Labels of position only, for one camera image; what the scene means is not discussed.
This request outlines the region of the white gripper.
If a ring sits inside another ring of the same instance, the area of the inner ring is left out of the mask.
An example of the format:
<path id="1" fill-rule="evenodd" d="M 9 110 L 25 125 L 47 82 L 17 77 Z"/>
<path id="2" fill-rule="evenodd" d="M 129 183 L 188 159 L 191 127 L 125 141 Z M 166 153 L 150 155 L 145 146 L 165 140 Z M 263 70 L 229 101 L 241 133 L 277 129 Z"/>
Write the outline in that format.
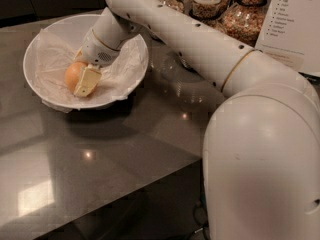
<path id="1" fill-rule="evenodd" d="M 109 48 L 95 35 L 93 29 L 90 29 L 73 59 L 74 62 L 83 61 L 89 64 L 80 69 L 79 80 L 73 94 L 77 97 L 89 96 L 102 77 L 100 67 L 96 65 L 109 66 L 119 54 L 119 50 Z"/>

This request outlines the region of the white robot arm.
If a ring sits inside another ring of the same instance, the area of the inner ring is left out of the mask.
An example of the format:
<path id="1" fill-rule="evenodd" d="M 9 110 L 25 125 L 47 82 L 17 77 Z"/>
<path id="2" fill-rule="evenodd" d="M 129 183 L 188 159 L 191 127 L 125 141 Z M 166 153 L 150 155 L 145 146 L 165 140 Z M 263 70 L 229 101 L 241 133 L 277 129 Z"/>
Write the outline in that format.
<path id="1" fill-rule="evenodd" d="M 111 64 L 140 27 L 226 101 L 204 136 L 211 240 L 320 240 L 319 97 L 299 73 L 159 0 L 105 0 L 81 59 Z"/>

